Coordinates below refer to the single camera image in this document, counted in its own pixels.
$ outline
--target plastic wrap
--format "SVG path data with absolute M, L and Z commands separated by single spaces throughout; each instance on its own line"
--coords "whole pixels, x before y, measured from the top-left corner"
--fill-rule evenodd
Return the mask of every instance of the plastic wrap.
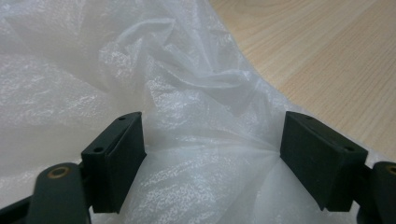
M 279 158 L 286 110 L 206 1 L 0 6 L 0 207 L 113 120 L 143 112 L 147 157 L 95 223 L 354 223 L 320 212 Z

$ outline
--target wood grain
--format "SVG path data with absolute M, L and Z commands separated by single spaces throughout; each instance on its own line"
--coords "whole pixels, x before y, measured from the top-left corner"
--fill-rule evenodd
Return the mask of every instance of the wood grain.
M 265 80 L 396 161 L 396 1 L 210 3 Z

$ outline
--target screw hole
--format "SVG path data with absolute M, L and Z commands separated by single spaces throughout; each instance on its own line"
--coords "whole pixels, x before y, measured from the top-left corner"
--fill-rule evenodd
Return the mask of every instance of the screw hole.
M 396 166 L 394 165 L 388 166 L 388 170 L 390 171 L 391 174 L 396 175 Z
M 96 148 L 93 150 L 93 152 L 96 152 L 96 153 L 99 153 L 99 152 L 101 152 L 101 151 L 103 151 L 103 148 L 102 148 L 102 147 L 96 147 Z
M 347 151 L 355 151 L 355 148 L 353 147 L 344 147 L 344 149 L 346 149 Z
M 69 173 L 69 170 L 70 169 L 67 166 L 61 166 L 61 167 L 55 168 L 48 173 L 48 178 L 57 179 L 57 178 L 64 177 L 65 175 L 67 175 Z

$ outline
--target light wood surface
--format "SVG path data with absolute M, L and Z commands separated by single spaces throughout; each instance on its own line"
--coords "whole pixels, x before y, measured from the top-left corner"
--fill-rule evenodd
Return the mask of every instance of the light wood surface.
M 395 0 L 210 0 L 262 77 L 396 161 Z

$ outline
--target black plastic part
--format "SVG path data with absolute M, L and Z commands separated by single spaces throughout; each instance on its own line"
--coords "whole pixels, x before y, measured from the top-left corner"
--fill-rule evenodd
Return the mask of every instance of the black plastic part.
M 349 211 L 355 174 L 368 152 L 307 115 L 287 112 L 280 157 L 298 177 L 320 209 Z
M 369 214 L 362 207 L 359 209 L 356 219 L 358 224 L 384 224 L 378 215 Z
M 372 173 L 372 169 L 365 165 L 362 166 L 361 169 L 355 174 L 352 190 L 350 191 L 353 200 L 361 206 L 358 217 L 367 217 L 366 222 L 368 223 L 380 219 L 371 186 L 370 178 Z
M 61 163 L 38 176 L 26 220 L 28 224 L 91 223 L 78 165 Z
M 127 114 L 113 121 L 81 157 L 83 172 L 90 177 L 93 212 L 119 213 L 146 157 L 141 113 Z
M 25 223 L 31 197 L 22 199 L 0 210 L 0 223 Z
M 370 183 L 382 223 L 396 223 L 396 163 L 376 163 Z

